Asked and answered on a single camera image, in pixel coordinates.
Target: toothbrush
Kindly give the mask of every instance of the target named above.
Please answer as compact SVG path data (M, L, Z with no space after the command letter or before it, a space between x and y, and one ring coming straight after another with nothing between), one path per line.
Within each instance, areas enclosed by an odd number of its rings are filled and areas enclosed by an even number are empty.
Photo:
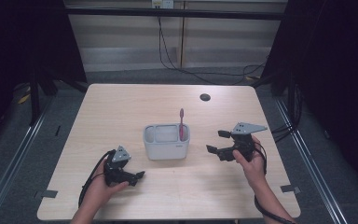
M179 136L180 140L183 141L183 116L185 115L185 111L180 109L180 126L179 126Z

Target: white basket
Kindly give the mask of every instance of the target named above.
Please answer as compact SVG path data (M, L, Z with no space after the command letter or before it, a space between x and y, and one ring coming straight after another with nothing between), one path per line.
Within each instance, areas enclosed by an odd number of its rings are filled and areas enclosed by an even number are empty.
M151 124L144 129L144 143L149 160L183 159L187 155L190 129L183 124L183 139L179 134L180 124Z

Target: table top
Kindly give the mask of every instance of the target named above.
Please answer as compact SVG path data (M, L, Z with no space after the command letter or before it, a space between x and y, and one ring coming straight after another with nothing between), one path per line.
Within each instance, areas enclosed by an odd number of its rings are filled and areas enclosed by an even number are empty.
M203 93L211 96L204 102ZM149 124L177 123L180 109L190 129L187 156L180 160L147 158L143 129ZM95 219L190 220L262 217L241 166L220 161L206 145L231 147L232 139L217 131L231 131L238 122L268 127L255 90L243 86L93 84L78 111L37 216L42 220L71 219L78 196L101 156L118 146L131 154L124 167L145 171L135 187L117 193ZM300 215L270 130L255 133L268 155L267 180L292 217Z

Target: wire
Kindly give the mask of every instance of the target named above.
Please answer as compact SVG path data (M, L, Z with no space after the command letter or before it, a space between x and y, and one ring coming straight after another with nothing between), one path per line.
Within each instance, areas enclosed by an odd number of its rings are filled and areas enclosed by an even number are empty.
M275 143L282 141L286 136L288 136L289 134L294 132L297 129L299 122L301 120L304 96L302 95L298 86L295 86L295 88L296 88L295 89L295 108L296 108L296 110L295 110L293 122L285 123L281 127L272 131L272 133L281 133L280 135L274 136Z
M186 71L184 69L181 69L181 68L177 68L173 63L172 63L172 60L170 58L170 55L168 53L168 49L167 49L167 44L165 42L165 37L164 37L164 34L162 33L162 26L161 26L161 17L158 17L158 32L159 32L159 35L158 35L158 52L159 52L159 60L161 62L161 64L167 68L167 69L170 69L170 70L173 70L173 71L178 71L178 72L181 72L181 73L184 73L184 74L188 74L188 75L191 75L193 77L196 77L204 82L207 82L207 83L210 83L210 84L213 84L213 85L237 85L241 82L244 81L245 79L245 76L246 75L249 75L249 74L252 74L253 72L257 71L258 69L262 68L262 67L265 67L265 64L266 62L264 63L261 63L261 64L250 64L250 65L247 65L243 68L242 70L242 73L241 74L229 74L229 73L216 73L216 72L202 72L202 73L196 73L196 72L189 72L189 71ZM162 43L164 45L164 49L165 49L165 54L167 55L167 58L168 58L168 61L171 65L171 67L169 67L167 64L165 64L165 62L162 61L162 54L161 54L161 40L162 40ZM245 72L245 70L249 67L255 67L255 69L251 70L250 72ZM218 76L230 76L230 77L241 77L240 80L238 81L235 81L234 83L231 83L231 84L220 84L220 83L216 83L216 82L212 82L211 80L208 80L208 79L205 79L203 77L200 77L200 75L218 75Z
M95 173L95 171L97 170L98 166L100 166L101 162L103 161L103 159L109 155L112 151L108 151L105 154L103 154L103 156L100 158L100 160L98 161L98 163L95 165L94 169L92 170L91 174L89 175L89 178L87 179L86 183L84 184L84 186L82 187L82 190L80 192L79 195L79 202L78 202L78 206L80 207L80 205L83 203L83 198L86 195L87 189L89 188L89 186L91 185L92 181L95 179L95 177L99 176L99 175L104 175L104 173L98 174L94 177L92 177Z
M259 145L259 146L263 149L263 151L264 151L264 155L263 155L263 153L262 153L259 149L255 148L255 151L257 151L257 152L261 155L261 157L263 158L263 160L264 160L264 175L265 175L265 174L267 173L267 152L266 152L266 150L263 148L263 146L261 146L261 144L259 144L259 143L257 143L257 142L255 142L255 144L256 144L256 145ZM274 220L276 220L276 221L278 221L278 222L280 222L280 223L283 223L283 224L294 224L293 222L291 222L291 221L289 221L289 220L286 220L286 219L283 218L283 217L278 217L278 216L276 216L276 215L270 213L269 211L267 211L265 208L263 208L263 207L260 205L260 203L258 202L258 200L257 200L256 197L255 197L255 207L256 207L257 210L258 210L260 213L262 213L263 215L265 215L265 216L267 216L267 217L270 217L270 218L272 218L272 219L274 219Z

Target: white wall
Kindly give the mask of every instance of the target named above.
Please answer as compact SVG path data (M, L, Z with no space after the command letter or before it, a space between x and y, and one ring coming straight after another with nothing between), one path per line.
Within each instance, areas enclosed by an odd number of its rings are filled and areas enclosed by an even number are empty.
M151 7L151 0L65 0L67 6ZM174 1L174 8L283 12L285 0ZM154 17L70 15L86 72L160 68L168 58ZM278 21L161 18L170 59L177 67L245 66L269 55Z

